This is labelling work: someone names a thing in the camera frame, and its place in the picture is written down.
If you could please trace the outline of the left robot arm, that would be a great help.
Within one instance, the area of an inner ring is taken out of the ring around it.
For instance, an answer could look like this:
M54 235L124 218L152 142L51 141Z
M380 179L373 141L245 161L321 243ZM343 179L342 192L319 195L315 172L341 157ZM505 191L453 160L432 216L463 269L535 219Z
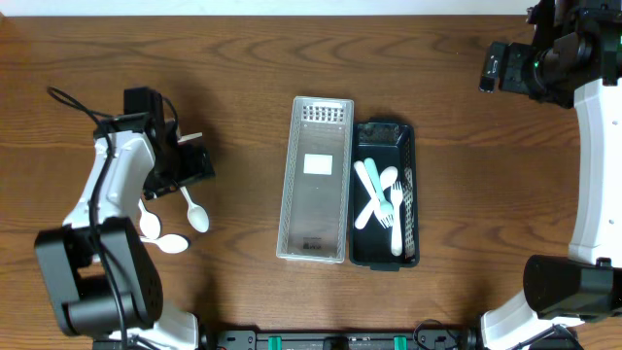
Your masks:
M60 330L95 349L214 349L197 316L165 301L156 267L135 227L141 200L214 176L200 133L184 135L171 101L150 87L128 88L123 111L94 111L57 87L56 101L95 123L95 158L83 192L34 251Z

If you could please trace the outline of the white plastic fork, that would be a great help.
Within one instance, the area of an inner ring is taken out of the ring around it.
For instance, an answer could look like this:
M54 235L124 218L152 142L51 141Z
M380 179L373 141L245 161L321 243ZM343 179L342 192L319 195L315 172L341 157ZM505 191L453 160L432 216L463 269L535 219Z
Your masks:
M376 163L373 158L367 157L363 164L368 173L368 177L375 189L376 196L379 202L379 218L387 223L388 226L393 224L393 205L386 199L380 182L380 176Z
M369 194L370 200L363 208L357 219L355 220L355 228L363 229L368 223L371 215L374 214L376 219L382 228L390 228L394 221L392 215L385 215L381 208L378 196L376 194L375 188L370 180L370 177L367 173L367 170L362 161L357 160L354 162L354 169L361 180L363 187Z
M390 198L394 209L391 233L391 253L395 257L398 257L402 253L400 205L403 201L403 190L400 181L395 181L392 185Z

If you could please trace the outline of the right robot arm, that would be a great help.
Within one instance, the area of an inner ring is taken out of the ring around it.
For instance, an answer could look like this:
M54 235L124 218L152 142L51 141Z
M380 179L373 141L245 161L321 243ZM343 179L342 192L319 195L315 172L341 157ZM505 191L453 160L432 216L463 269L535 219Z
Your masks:
M491 44L479 88L575 111L575 226L565 257L528 259L522 290L481 316L468 349L577 348L571 328L621 315L621 4L541 0L527 22L530 44Z

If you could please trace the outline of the black plastic mesh basket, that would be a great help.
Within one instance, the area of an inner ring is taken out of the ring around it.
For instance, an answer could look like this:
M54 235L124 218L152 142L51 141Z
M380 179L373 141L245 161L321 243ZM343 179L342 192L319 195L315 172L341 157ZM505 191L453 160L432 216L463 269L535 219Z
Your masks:
M416 182L415 133L411 125L390 121L355 125L353 160L373 158L379 171L397 169L403 200L399 207L402 252L391 252L392 230L371 216L362 228L350 224L350 261L372 270L398 271L418 264L419 218Z

